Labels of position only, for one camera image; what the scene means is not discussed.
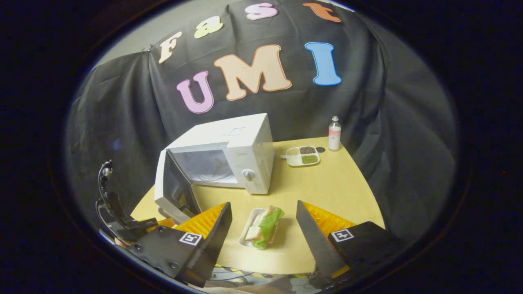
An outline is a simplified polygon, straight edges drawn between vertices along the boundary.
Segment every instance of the bottle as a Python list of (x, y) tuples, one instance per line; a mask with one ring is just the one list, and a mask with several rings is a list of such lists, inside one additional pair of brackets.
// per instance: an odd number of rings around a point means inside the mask
[(339, 149), (339, 138), (342, 135), (342, 127), (338, 123), (338, 117), (332, 117), (332, 123), (328, 126), (328, 148), (336, 151)]

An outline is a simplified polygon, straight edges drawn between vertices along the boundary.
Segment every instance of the wooden table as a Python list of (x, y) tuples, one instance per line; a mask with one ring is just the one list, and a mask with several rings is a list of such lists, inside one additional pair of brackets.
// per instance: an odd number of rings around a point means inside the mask
[[(302, 200), (337, 214), (353, 223), (372, 221), (385, 228), (380, 209), (365, 178), (341, 146), (328, 149), (328, 138), (312, 138), (274, 142), (275, 162), (269, 194), (250, 195), (245, 189), (193, 185), (192, 189), (202, 210), (229, 201), (233, 222), (223, 244), (218, 264), (241, 270), (267, 274), (297, 274), (314, 271), (314, 258), (296, 220), (297, 201)], [(291, 167), (279, 157), (290, 147), (311, 145), (324, 147), (318, 165)], [(285, 212), (278, 224), (273, 244), (264, 251), (242, 247), (238, 239), (254, 208), (274, 205)], [(156, 217), (154, 187), (136, 206), (135, 219)]]

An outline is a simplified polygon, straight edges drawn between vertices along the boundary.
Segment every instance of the black fabric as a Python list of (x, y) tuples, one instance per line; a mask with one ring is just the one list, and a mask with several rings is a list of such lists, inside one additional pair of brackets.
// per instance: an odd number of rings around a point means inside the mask
[[(423, 61), (372, 20), (331, 8), (341, 22), (317, 16), (305, 2), (270, 1), (278, 14), (256, 21), (241, 1), (208, 13), (165, 39), (183, 32), (173, 56), (162, 64), (159, 40), (150, 51), (131, 54), (95, 68), (80, 88), (67, 129), (68, 168), (79, 204), (96, 222), (96, 173), (109, 158), (116, 165), (112, 189), (130, 213), (154, 184), (161, 149), (192, 126), (267, 112), (275, 141), (324, 137), (333, 115), (340, 118), (342, 143), (372, 189), (386, 227), (404, 240), (425, 231), (443, 204), (457, 155), (450, 101)], [(192, 36), (202, 20), (218, 15), (223, 28)], [(342, 82), (313, 83), (316, 67), (304, 45), (326, 42)], [(236, 54), (251, 64), (260, 46), (281, 46), (279, 57), (288, 89), (229, 101), (223, 73), (214, 61)], [(208, 71), (213, 107), (195, 114), (186, 107), (178, 83)]]

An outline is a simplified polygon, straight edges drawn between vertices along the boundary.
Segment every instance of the foam letter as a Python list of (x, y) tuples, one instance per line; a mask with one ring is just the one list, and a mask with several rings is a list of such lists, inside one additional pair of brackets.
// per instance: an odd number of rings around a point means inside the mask
[(278, 14), (278, 11), (275, 8), (271, 8), (271, 3), (260, 3), (248, 6), (245, 9), (247, 18), (250, 20), (262, 19), (267, 17), (272, 17)]
[(260, 86), (260, 78), (263, 74), (265, 91), (277, 91), (290, 88), (292, 83), (285, 78), (285, 73), (281, 67), (279, 52), (281, 47), (278, 45), (265, 45), (256, 49), (254, 52), (253, 64), (249, 66), (234, 54), (226, 55), (216, 59), (214, 66), (222, 69), (225, 82), (229, 93), (227, 100), (237, 100), (247, 95), (247, 91), (240, 88), (240, 83), (257, 93)]
[(199, 39), (223, 27), (219, 16), (209, 17), (196, 26), (195, 38)]
[(190, 111), (196, 114), (202, 114), (209, 111), (214, 104), (214, 97), (212, 97), (211, 87), (207, 82), (207, 76), (209, 73), (207, 71), (202, 71), (194, 75), (193, 80), (200, 84), (201, 92), (203, 93), (203, 102), (197, 103), (192, 96), (189, 85), (191, 81), (184, 80), (179, 83), (176, 88), (180, 91), (182, 98), (184, 99), (185, 105), (189, 108)]
[(323, 7), (318, 3), (303, 3), (303, 6), (310, 7), (316, 15), (318, 15), (319, 17), (321, 17), (323, 19), (334, 21), (334, 22), (341, 21), (341, 19), (329, 14), (329, 12), (332, 12), (332, 9)]
[(316, 77), (314, 83), (321, 86), (332, 86), (342, 82), (336, 74), (332, 51), (334, 46), (329, 43), (310, 42), (305, 44), (305, 48), (312, 52), (314, 63), (316, 63)]
[(170, 49), (174, 49), (176, 47), (176, 39), (178, 39), (179, 37), (181, 37), (180, 31), (160, 44), (160, 48), (162, 48), (162, 53), (160, 54), (160, 60), (158, 60), (158, 63), (166, 61), (167, 59), (169, 59), (171, 55), (173, 55)]

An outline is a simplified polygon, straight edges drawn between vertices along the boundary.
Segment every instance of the blue letter i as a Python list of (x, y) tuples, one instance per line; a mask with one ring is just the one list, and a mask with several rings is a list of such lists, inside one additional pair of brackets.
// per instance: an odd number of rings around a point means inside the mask
[(342, 82), (342, 78), (336, 74), (334, 60), (332, 59), (332, 50), (334, 46), (329, 43), (309, 42), (305, 48), (312, 52), (314, 62), (316, 63), (317, 76), (314, 83), (320, 86), (332, 86)]

